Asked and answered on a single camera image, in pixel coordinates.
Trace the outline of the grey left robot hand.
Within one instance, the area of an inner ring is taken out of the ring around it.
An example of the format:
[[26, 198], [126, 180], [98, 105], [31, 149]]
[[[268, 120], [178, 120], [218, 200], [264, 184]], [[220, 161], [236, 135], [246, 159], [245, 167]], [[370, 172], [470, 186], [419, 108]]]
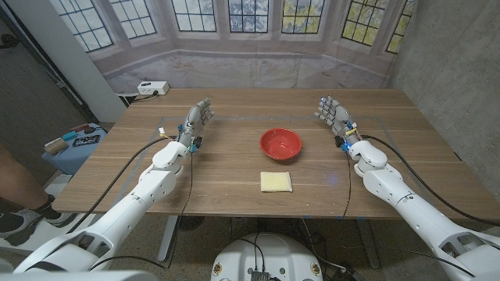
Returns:
[[177, 142], [189, 148], [193, 140], [202, 135], [206, 124], [214, 116], [210, 105], [211, 100], [206, 98], [190, 109], [179, 132]]

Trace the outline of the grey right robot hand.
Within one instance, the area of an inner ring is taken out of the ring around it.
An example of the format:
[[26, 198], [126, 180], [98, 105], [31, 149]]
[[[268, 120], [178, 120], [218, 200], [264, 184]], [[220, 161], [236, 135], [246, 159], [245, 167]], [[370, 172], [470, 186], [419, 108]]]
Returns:
[[357, 130], [357, 124], [347, 109], [331, 96], [320, 99], [320, 106], [315, 116], [331, 128], [338, 148], [347, 151], [354, 143], [362, 140]]

